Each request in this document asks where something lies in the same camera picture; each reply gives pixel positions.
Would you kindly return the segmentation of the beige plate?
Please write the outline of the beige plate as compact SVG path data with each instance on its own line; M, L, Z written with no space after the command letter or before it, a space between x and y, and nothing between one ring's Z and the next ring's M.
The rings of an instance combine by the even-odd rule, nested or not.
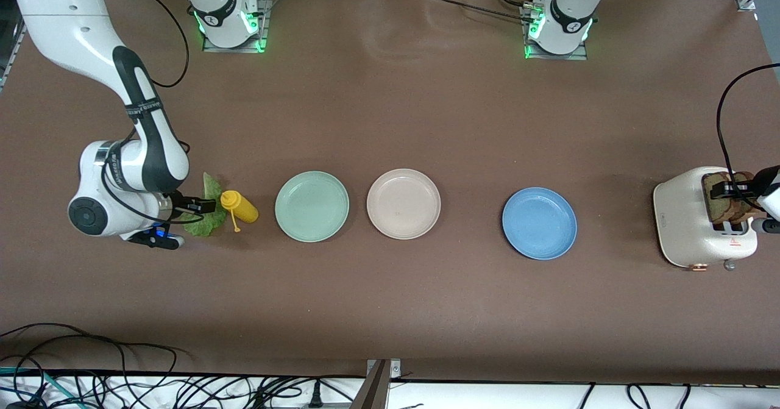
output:
M379 176L367 195L370 222L387 237L412 240L429 232L441 214L435 183L412 168L396 168Z

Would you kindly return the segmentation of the mint green plate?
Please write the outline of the mint green plate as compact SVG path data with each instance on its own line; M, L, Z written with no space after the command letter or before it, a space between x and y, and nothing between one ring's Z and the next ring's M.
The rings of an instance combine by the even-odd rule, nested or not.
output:
M349 216L349 194L332 174L302 172L281 187L275 200L275 219L288 237L317 243L333 237Z

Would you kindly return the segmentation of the green lettuce leaf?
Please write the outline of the green lettuce leaf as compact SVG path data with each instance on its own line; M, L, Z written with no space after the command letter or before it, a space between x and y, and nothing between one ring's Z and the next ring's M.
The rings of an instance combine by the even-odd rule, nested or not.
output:
M222 186L217 179L203 173L204 199L213 199L216 201L215 210L212 213L203 214L203 218L198 222L189 223L183 226L184 231L194 237L209 237L211 234L225 224L227 211L220 203L222 195Z

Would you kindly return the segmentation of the blue plate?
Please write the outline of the blue plate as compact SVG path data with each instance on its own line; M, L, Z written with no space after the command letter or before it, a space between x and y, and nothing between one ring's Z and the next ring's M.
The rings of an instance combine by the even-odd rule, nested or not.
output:
M543 187L524 188L510 195L502 210L501 224L512 248L537 261L565 255L578 233L576 213L570 203Z

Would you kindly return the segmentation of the brown bread slice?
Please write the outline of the brown bread slice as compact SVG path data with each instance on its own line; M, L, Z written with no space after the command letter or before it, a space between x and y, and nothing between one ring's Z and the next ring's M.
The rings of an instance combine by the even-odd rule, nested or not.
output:
M713 225L724 222L733 222L732 218L739 212L739 203L733 198L725 197L716 199L711 195L711 191L716 186L723 183L730 183L729 173L715 172L705 174L701 180L704 191L704 202L707 209L709 220Z
M736 182L748 182L753 179L754 175L752 172L735 172L734 173L734 179ZM749 205L749 203L746 203L745 201L742 201L741 199L736 199L736 213L732 217L730 217L729 222L732 224L738 224L741 222L746 222L751 218L752 216L755 216L756 214L760 213L760 210L752 207Z

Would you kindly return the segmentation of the small metal bracket plate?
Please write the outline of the small metal bracket plate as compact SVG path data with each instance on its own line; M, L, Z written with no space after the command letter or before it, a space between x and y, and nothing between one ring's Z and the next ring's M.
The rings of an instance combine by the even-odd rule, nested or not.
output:
M386 364L386 369L388 370L388 376L390 380L396 380L399 379L402 375L402 367L401 367L401 359L398 358L392 358L392 359L368 359L367 361L367 377L370 375L371 371L374 369L374 366L378 364L378 362L384 361Z

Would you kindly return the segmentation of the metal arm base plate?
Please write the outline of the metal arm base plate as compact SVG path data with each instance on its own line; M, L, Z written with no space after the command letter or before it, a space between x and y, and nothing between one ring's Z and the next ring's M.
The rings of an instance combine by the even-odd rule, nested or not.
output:
M264 53L274 4L275 0L237 0L234 11L218 27L212 15L193 13L204 36L203 51Z
M585 42L580 42L579 46L569 54L554 54L544 50L537 41L533 39L539 34L540 30L548 22L542 12L542 5L526 1L519 7L520 17L523 18L523 48L524 59L546 59L558 61L586 61L587 48Z

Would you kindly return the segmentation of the aluminium profile bar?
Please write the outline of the aluminium profile bar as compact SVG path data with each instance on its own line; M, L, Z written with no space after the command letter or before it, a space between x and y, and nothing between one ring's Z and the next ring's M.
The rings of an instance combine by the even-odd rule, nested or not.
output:
M368 373L349 409L386 409L392 378L392 360L372 360Z

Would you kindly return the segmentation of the yellow squeeze bottle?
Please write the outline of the yellow squeeze bottle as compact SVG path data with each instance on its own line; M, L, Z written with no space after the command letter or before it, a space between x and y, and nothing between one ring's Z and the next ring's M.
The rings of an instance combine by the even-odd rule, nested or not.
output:
M223 209L229 212L233 231L241 232L238 221L244 223L254 223L259 218L259 212L256 206L254 206L248 198L244 197L241 193L235 190L227 190L220 195L220 203Z

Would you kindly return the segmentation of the cream white toaster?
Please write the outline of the cream white toaster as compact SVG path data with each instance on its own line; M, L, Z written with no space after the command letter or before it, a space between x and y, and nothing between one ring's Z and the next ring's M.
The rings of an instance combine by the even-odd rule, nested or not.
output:
M694 272L711 265L733 268L736 261L752 256L758 237L752 218L738 226L716 229L705 203L703 178L725 172L724 167L703 166L658 184L653 207L663 256L674 266Z

